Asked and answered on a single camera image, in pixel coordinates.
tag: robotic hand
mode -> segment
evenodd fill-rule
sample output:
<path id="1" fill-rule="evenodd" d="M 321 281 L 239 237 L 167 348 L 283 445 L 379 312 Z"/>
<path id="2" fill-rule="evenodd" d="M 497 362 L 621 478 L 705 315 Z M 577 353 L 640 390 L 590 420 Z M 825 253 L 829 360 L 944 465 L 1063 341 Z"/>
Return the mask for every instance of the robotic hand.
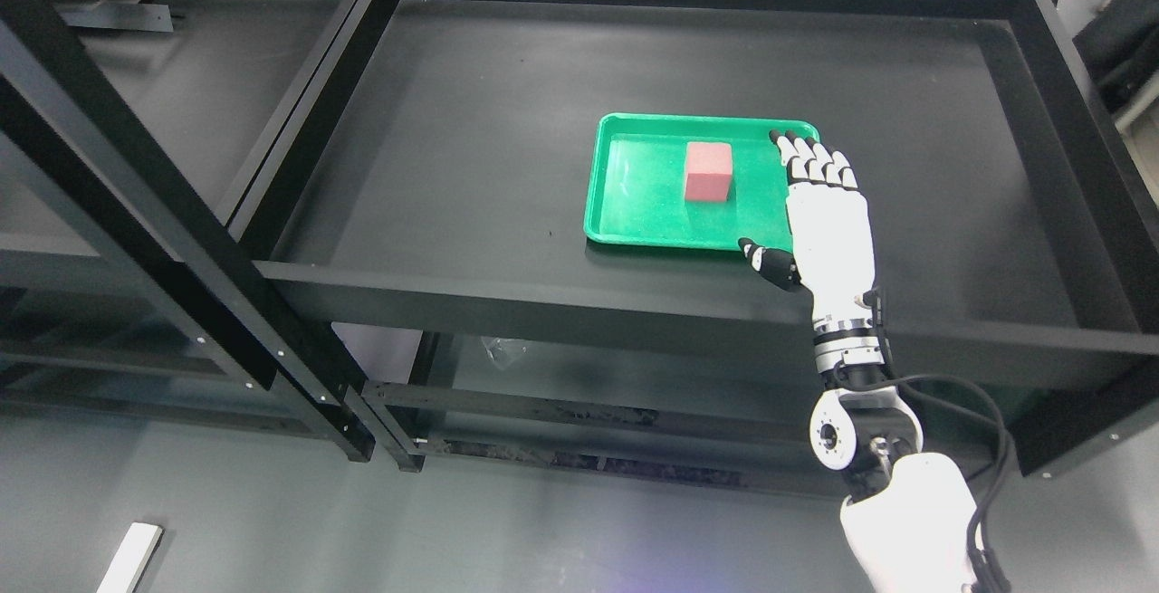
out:
<path id="1" fill-rule="evenodd" d="M 763 278 L 812 293 L 815 358 L 826 391 L 809 440 L 850 488 L 841 525 L 854 556 L 880 593 L 1008 591 L 977 548 L 977 507 L 961 470 L 945 455 L 921 452 L 921 424 L 891 383 L 868 206 L 850 161 L 792 132 L 771 131 L 770 139 L 789 184 L 794 254 L 750 239 L 738 243 Z"/>

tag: gray floor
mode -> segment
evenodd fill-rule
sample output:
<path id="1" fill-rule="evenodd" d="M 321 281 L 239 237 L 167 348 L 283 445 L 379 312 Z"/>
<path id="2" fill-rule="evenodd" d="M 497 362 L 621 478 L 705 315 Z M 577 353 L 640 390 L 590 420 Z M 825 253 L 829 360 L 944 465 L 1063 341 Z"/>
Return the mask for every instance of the gray floor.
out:
<path id="1" fill-rule="evenodd" d="M 1072 31 L 1101 0 L 1063 0 Z M 1014 478 L 992 539 L 1018 591 L 1159 590 L 1159 427 Z M 322 441 L 0 415 L 0 591 L 94 591 L 134 520 L 140 591 L 870 591 L 834 504 L 504 464 L 421 475 Z"/>

